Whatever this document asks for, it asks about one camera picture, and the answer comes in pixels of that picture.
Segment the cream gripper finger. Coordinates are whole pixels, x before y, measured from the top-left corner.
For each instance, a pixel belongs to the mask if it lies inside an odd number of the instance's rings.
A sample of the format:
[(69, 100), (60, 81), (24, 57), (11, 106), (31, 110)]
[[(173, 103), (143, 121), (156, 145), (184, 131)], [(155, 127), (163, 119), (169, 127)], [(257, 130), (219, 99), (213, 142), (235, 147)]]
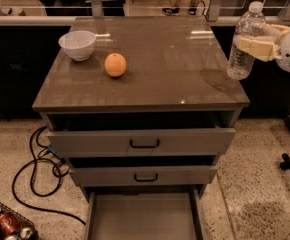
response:
[(275, 43), (279, 43), (288, 33), (290, 33), (290, 27), (285, 25), (267, 24), (264, 28), (264, 34), (272, 36)]
[(280, 47), (268, 36), (254, 38), (241, 36), (238, 38), (238, 48), (264, 62), (281, 58)]

